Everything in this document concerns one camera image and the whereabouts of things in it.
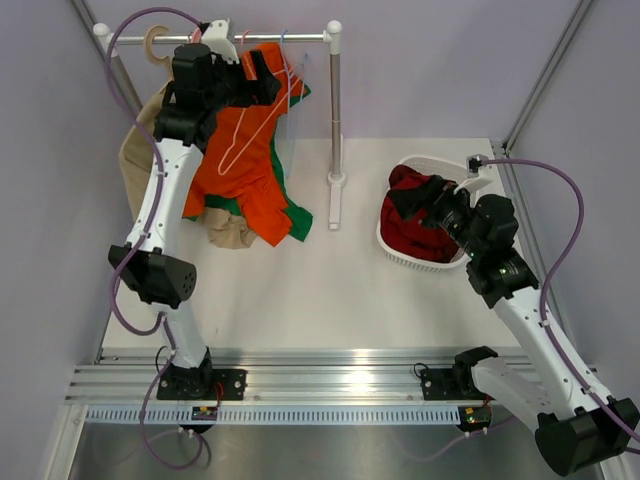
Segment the dark red t shirt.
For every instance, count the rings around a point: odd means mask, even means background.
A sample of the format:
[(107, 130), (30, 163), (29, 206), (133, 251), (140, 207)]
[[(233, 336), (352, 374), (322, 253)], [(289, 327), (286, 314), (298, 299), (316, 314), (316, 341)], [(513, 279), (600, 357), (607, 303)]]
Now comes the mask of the dark red t shirt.
[[(425, 184), (430, 175), (423, 175), (407, 165), (397, 165), (389, 176), (389, 190), (413, 189)], [(403, 221), (385, 194), (380, 214), (380, 232), (391, 249), (410, 257), (434, 263), (450, 263), (459, 247), (441, 228), (427, 229), (420, 225), (422, 214), (410, 222)]]

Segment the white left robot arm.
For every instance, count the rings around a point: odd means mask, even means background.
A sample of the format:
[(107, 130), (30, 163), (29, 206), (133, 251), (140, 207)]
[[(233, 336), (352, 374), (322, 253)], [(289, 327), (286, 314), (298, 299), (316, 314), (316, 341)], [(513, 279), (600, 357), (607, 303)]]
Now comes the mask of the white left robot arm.
[(192, 180), (228, 107), (275, 104), (281, 82), (262, 51), (249, 51), (254, 76), (242, 61), (226, 61), (203, 43), (178, 47), (173, 78), (148, 132), (153, 163), (134, 226), (123, 245), (111, 246), (111, 282), (123, 282), (155, 316), (146, 330), (164, 332), (169, 358), (152, 384), (160, 400), (240, 400), (243, 373), (212, 364), (190, 298), (197, 271), (178, 257), (179, 228)]

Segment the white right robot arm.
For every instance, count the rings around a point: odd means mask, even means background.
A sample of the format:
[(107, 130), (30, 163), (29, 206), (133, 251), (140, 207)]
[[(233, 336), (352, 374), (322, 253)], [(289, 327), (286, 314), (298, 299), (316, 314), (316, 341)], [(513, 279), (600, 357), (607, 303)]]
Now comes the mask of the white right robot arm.
[(502, 404), (534, 435), (539, 453), (567, 476), (625, 453), (639, 410), (616, 399), (590, 371), (548, 310), (536, 276), (514, 247), (518, 230), (512, 201), (469, 192), (440, 176), (387, 194), (399, 216), (440, 228), (469, 257), (473, 290), (524, 349), (540, 382), (532, 384), (493, 351), (477, 348), (457, 356), (454, 389), (464, 397), (483, 393)]

